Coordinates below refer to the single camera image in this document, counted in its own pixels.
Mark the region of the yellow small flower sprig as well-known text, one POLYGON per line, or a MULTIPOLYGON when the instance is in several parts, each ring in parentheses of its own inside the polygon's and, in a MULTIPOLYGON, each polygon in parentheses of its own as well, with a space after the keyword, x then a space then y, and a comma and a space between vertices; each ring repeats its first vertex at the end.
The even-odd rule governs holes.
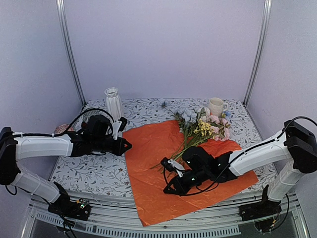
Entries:
POLYGON ((204 122, 202 119, 198 119, 196 122, 183 122, 179 123, 180 131, 184 134, 184 140, 179 148, 168 159, 181 162, 181 156, 191 146, 198 146, 207 142, 209 139, 215 139, 219 135, 219 128, 213 126, 209 122, 204 122))

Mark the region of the pink rose flower stem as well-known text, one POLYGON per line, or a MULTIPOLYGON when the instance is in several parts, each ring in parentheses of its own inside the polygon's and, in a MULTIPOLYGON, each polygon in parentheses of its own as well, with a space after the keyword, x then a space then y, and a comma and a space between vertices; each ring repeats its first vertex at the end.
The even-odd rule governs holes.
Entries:
POLYGON ((203 120, 203 121, 209 122, 213 126, 216 126, 219 128, 219 135, 215 139, 211 139, 211 140, 226 141, 229 139, 230 123, 225 118, 210 115, 208 120, 203 120))

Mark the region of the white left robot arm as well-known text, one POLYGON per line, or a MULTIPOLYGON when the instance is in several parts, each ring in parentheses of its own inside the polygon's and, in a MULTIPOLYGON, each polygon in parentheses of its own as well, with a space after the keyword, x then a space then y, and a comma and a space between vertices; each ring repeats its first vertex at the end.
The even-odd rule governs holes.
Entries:
POLYGON ((4 127, 0 133, 0 183, 35 194, 54 204, 61 214, 70 215, 74 208, 65 189, 18 167, 17 162, 34 157, 81 157, 107 152, 121 156, 132 147, 119 136, 126 124, 124 117, 110 121, 105 116, 95 115, 82 125, 79 132, 66 130, 61 134, 23 134, 4 127))

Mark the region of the white ribbed ceramic vase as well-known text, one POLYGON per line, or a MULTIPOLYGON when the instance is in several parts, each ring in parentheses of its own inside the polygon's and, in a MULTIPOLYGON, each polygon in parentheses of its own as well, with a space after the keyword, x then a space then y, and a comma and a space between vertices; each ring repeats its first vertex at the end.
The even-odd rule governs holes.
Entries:
POLYGON ((119 120, 123 116, 123 108, 119 90, 116 87, 110 87, 105 90, 106 108, 114 120, 119 120))

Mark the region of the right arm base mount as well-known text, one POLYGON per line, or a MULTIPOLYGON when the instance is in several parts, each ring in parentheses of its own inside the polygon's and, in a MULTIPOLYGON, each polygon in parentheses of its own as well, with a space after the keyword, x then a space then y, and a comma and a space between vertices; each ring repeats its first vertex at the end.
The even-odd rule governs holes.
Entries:
POLYGON ((277 215, 276 218, 255 222, 256 229, 261 233, 269 233, 274 230, 281 211, 280 201, 270 201, 265 191, 263 191, 259 202, 239 206, 239 216, 242 221, 277 215))

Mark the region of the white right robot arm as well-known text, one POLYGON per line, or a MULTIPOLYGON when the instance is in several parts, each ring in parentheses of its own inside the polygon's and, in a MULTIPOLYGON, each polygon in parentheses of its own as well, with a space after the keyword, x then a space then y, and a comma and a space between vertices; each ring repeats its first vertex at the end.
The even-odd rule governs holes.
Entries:
POLYGON ((165 171, 177 173, 165 182, 165 194, 189 196, 193 187, 207 180, 213 184, 225 183, 255 168, 287 160, 274 182, 264 189, 263 198, 256 206, 260 216, 267 216, 300 178, 317 170, 317 139, 292 119, 286 121, 277 134, 247 149, 213 157, 201 146, 191 146, 185 150, 182 159, 188 169, 172 159, 163 158, 161 161, 165 171))

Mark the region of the orange tissue paper sheet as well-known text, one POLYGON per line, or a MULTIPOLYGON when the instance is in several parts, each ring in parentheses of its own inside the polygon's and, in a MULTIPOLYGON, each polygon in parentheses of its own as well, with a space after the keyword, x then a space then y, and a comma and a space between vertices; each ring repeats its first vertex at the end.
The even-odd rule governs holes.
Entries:
POLYGON ((232 172, 229 160, 240 146, 208 140, 185 150, 185 164, 172 160, 184 135, 174 120, 148 124, 123 134, 132 147, 125 153, 137 213, 143 226, 155 225, 224 201, 257 183, 253 171, 232 172))

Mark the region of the blue hydrangea flower stem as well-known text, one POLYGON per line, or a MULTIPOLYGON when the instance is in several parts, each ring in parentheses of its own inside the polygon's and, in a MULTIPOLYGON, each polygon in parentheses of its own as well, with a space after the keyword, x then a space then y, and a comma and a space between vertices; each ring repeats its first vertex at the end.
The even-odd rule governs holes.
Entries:
POLYGON ((168 110, 178 122, 180 132, 184 135, 183 149, 197 146, 208 139, 208 133, 200 131, 200 113, 188 108, 173 108, 166 99, 158 99, 158 104, 162 109, 168 110))

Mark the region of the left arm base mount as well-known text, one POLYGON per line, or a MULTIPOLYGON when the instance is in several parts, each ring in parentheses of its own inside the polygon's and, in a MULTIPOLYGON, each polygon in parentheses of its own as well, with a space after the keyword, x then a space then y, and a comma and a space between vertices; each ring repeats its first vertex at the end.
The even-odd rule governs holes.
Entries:
POLYGON ((69 195, 62 194, 54 203, 49 204, 48 211, 61 217, 88 221, 91 206, 88 200, 80 198, 71 201, 69 195))

